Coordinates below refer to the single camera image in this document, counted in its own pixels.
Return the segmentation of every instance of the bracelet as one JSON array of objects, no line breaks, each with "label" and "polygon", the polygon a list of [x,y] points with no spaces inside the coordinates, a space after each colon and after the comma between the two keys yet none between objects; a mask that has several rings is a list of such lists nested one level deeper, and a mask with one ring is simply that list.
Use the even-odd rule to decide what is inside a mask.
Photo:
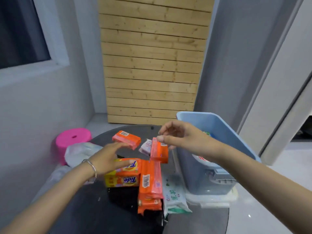
[{"label": "bracelet", "polygon": [[93,169],[94,172],[96,173],[96,168],[95,168],[95,166],[90,162],[89,159],[84,159],[81,163],[83,163],[83,162],[87,162],[88,164],[90,164],[91,167],[92,167],[92,169]]}]

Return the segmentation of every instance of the wooden panel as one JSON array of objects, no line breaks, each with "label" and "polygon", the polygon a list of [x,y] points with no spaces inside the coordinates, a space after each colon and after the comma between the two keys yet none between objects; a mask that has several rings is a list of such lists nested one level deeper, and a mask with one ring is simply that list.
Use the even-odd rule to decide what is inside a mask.
[{"label": "wooden panel", "polygon": [[151,125],[162,126],[166,122],[172,121],[172,118],[131,117],[131,116],[107,115],[107,121],[109,123],[151,124]]},{"label": "wooden panel", "polygon": [[198,11],[213,11],[214,0],[127,0],[159,6],[171,6]]},{"label": "wooden panel", "polygon": [[207,39],[209,27],[115,15],[99,15],[101,28]]},{"label": "wooden panel", "polygon": [[161,100],[174,102],[190,102],[195,101],[196,94],[173,93],[150,90],[129,90],[106,88],[106,97],[110,98],[136,98],[147,100]]},{"label": "wooden panel", "polygon": [[142,79],[197,84],[199,74],[161,70],[141,70],[104,66],[104,76],[109,78]]},{"label": "wooden panel", "polygon": [[115,56],[142,57],[201,63],[204,52],[146,47],[119,43],[101,43],[102,53]]},{"label": "wooden panel", "polygon": [[150,81],[139,79],[118,79],[106,77],[105,77],[105,86],[107,88],[116,88],[116,89],[153,90],[153,91],[191,93],[191,94],[195,94],[197,91],[196,84]]},{"label": "wooden panel", "polygon": [[206,40],[204,39],[192,39],[110,29],[101,29],[101,41],[192,51],[205,51],[206,46]]},{"label": "wooden panel", "polygon": [[161,7],[120,0],[99,0],[99,13],[209,26],[210,12]]},{"label": "wooden panel", "polygon": [[109,115],[135,116],[135,117],[161,117],[161,118],[176,118],[177,112],[174,110],[161,109],[146,109],[146,108],[122,108],[122,107],[107,107]]},{"label": "wooden panel", "polygon": [[150,108],[150,109],[165,109],[179,111],[192,111],[194,107],[193,103],[128,99],[128,98],[106,98],[106,103],[107,106],[112,107]]},{"label": "wooden panel", "polygon": [[103,66],[200,73],[201,63],[103,55]]}]

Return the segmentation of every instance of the forearm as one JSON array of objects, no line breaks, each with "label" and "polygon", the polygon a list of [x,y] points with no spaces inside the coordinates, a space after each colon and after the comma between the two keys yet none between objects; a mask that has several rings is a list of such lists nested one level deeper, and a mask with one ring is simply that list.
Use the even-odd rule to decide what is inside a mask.
[{"label": "forearm", "polygon": [[311,233],[311,191],[230,146],[217,162],[292,232]]},{"label": "forearm", "polygon": [[78,189],[93,176],[89,164],[83,163],[19,214],[1,233],[43,234],[49,231]]}]

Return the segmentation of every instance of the fingernail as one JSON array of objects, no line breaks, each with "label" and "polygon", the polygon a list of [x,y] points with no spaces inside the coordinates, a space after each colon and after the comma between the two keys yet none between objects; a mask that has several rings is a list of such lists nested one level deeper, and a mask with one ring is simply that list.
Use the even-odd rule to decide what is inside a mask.
[{"label": "fingernail", "polygon": [[157,140],[158,140],[159,142],[163,142],[163,136],[162,136],[162,135],[157,136]]}]

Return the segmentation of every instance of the window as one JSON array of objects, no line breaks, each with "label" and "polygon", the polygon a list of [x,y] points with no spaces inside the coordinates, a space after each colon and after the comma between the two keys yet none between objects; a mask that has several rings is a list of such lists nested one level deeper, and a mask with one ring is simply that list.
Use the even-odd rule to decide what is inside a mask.
[{"label": "window", "polygon": [[33,0],[0,0],[0,69],[50,60]]}]

